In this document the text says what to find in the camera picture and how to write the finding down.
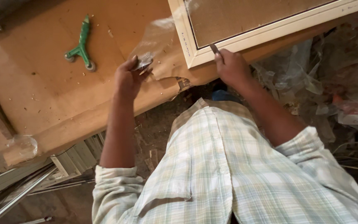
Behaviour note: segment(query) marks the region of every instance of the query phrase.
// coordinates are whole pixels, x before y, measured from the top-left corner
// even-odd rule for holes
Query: workbench
[[[86,14],[91,23],[86,47],[97,65],[94,73],[85,69],[81,58],[74,63],[64,59],[64,53],[78,44]],[[36,140],[35,160],[106,129],[116,68],[142,39],[151,21],[170,15],[166,0],[40,0],[26,3],[2,20],[0,105],[18,135]],[[242,54],[248,62],[255,62],[326,32],[349,17],[266,42]],[[161,59],[154,76],[142,85],[135,115],[217,78],[213,62],[188,70],[177,39],[175,34],[171,53],[176,56]],[[0,130],[0,170],[32,159],[7,147],[8,142]]]

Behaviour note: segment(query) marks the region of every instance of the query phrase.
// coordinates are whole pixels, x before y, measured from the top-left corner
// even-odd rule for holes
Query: plaid shirt
[[[315,128],[274,149],[233,105],[200,99],[179,116],[144,186],[136,167],[97,166],[93,223],[358,222],[358,186]]]

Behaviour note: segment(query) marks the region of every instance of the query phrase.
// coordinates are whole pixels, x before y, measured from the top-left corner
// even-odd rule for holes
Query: mesh screen
[[[190,14],[197,46],[204,47],[334,0],[193,0]]]

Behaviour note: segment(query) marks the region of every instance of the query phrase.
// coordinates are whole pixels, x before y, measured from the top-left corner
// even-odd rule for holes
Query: shirt sleeve
[[[298,165],[322,186],[328,188],[346,206],[358,207],[358,185],[335,160],[317,135],[316,128],[306,127],[296,137],[276,150]]]
[[[135,205],[143,190],[137,167],[103,168],[96,166],[93,190],[92,223],[117,223]]]

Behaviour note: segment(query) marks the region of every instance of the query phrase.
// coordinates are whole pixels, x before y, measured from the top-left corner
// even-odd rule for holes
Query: man
[[[110,223],[357,223],[358,186],[317,136],[259,84],[240,54],[215,55],[220,78],[255,111],[199,99],[173,123],[166,154],[142,184],[133,101],[147,70],[116,71],[92,219]]]

